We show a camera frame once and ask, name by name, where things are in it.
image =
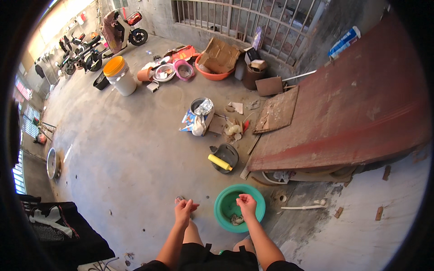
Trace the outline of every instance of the cardboard box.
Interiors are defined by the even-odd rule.
[[[250,67],[256,68],[260,71],[264,70],[267,67],[267,63],[262,59],[255,59],[250,63]]]
[[[240,51],[219,39],[212,38],[208,43],[198,64],[202,64],[211,71],[222,74],[235,67]]]

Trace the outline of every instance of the paper box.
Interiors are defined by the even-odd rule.
[[[222,74],[235,67],[240,51],[219,39],[212,38],[208,43],[198,64],[202,64],[211,71]]]

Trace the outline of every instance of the metal window bars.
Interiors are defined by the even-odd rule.
[[[242,42],[250,43],[260,26],[259,48],[294,66],[318,21],[312,19],[313,15],[319,17],[321,14],[316,13],[322,13],[323,9],[318,9],[321,0],[298,0],[295,8],[289,7],[288,2],[291,1],[285,0],[282,5],[276,0],[172,0],[172,6],[176,9],[173,10],[175,23],[219,32]],[[301,3],[310,5],[302,8]]]

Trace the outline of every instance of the foot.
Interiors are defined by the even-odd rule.
[[[179,202],[181,202],[184,198],[182,196],[177,196],[175,198],[175,204],[178,204]]]

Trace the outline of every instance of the white pipe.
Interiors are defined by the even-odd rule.
[[[317,208],[326,208],[328,204],[326,204],[326,201],[322,199],[321,201],[315,200],[313,203],[319,204],[319,205],[311,205],[311,206],[298,206],[298,207],[280,207],[284,210],[307,210],[307,209],[317,209]]]
[[[291,80],[291,79],[295,79],[295,78],[298,78],[298,77],[306,76],[306,75],[309,75],[309,74],[312,74],[312,73],[315,73],[315,72],[316,72],[316,70],[315,71],[311,71],[311,72],[307,72],[307,73],[303,73],[303,74],[300,74],[300,75],[297,75],[297,76],[294,76],[294,77],[286,78],[286,79],[283,79],[282,82],[285,82],[285,81],[288,81],[288,80]]]

